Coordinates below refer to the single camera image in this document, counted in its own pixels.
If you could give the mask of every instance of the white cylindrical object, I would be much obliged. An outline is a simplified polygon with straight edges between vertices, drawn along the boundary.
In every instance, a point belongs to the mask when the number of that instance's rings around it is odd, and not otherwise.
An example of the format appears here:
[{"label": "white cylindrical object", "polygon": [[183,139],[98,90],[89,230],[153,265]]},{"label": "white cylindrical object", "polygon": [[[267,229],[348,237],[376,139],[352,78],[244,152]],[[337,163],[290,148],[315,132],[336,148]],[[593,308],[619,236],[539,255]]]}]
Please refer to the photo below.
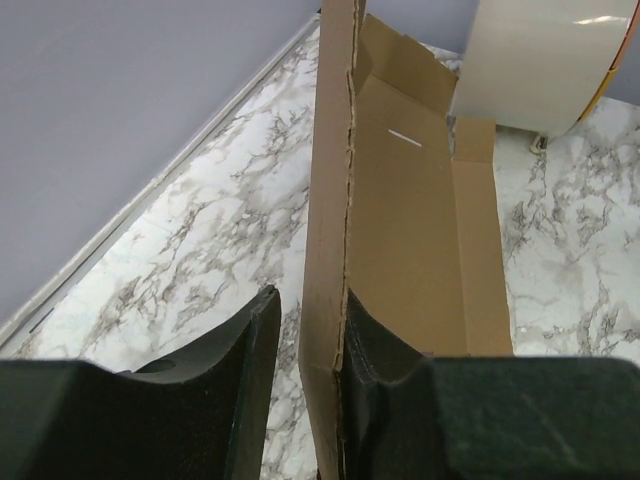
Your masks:
[{"label": "white cylindrical object", "polygon": [[565,133],[607,76],[638,0],[480,0],[452,113]]}]

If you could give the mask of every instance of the marble floor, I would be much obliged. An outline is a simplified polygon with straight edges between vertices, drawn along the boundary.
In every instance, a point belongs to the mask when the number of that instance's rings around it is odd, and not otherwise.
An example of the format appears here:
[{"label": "marble floor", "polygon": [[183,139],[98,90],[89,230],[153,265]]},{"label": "marble floor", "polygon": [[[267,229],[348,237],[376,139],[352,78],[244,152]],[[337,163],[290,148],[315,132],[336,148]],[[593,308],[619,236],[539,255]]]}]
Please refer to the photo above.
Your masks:
[{"label": "marble floor", "polygon": [[[284,320],[262,478],[315,478],[296,342],[317,55],[316,31],[4,355],[136,369],[275,283]],[[500,130],[495,156],[515,351],[640,364],[640,108],[602,99],[544,157],[531,140]]]}]

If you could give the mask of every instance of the open cardboard box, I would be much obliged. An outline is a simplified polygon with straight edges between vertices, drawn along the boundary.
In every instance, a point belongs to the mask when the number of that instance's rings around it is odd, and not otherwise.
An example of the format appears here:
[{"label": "open cardboard box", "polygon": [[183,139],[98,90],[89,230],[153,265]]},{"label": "open cardboard box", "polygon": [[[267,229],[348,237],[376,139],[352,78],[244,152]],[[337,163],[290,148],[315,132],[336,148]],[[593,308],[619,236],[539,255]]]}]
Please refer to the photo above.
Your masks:
[{"label": "open cardboard box", "polygon": [[456,76],[363,0],[324,0],[300,369],[323,480],[343,478],[347,294],[420,352],[511,355],[495,124],[446,114]]}]

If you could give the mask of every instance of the wall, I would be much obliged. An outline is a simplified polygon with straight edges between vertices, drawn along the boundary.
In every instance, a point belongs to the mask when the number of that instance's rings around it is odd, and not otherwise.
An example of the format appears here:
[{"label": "wall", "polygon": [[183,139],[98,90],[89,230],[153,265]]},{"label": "wall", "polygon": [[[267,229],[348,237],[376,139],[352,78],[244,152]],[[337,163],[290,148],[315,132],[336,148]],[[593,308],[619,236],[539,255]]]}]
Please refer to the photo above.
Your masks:
[{"label": "wall", "polygon": [[320,0],[0,3],[0,323],[303,27]]},{"label": "wall", "polygon": [[[477,5],[478,0],[367,0],[369,12],[396,30],[454,52],[464,52]],[[640,105],[640,30],[606,95]]]}]

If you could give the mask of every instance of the orange stripe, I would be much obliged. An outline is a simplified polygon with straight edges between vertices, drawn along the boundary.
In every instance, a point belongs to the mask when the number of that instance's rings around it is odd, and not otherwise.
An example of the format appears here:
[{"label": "orange stripe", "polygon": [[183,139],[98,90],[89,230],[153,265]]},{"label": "orange stripe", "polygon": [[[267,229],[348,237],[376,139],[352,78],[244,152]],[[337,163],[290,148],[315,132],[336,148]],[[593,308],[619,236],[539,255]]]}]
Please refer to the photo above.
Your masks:
[{"label": "orange stripe", "polygon": [[609,71],[605,75],[604,80],[602,80],[602,83],[598,87],[598,90],[596,90],[596,93],[591,99],[591,101],[589,102],[589,105],[587,105],[587,108],[585,108],[584,112],[582,112],[582,115],[580,115],[580,118],[578,119],[579,122],[584,120],[584,118],[591,113],[591,110],[593,110],[593,107],[596,106],[596,103],[598,103],[598,100],[600,100],[600,97],[604,95],[604,92],[606,91],[607,87],[613,80],[613,77],[618,72],[618,66],[620,65],[620,62],[622,61],[622,58],[624,57],[624,54],[626,53],[627,48],[631,43],[631,38],[633,37],[633,34],[636,31],[636,27],[638,26],[638,23],[640,23],[640,1],[636,4],[636,9],[633,13],[633,17],[631,17],[631,23],[629,24],[627,33],[624,37],[624,40],[622,41],[622,45],[620,45],[620,49],[616,54],[616,58],[613,59],[613,63],[611,64]]}]

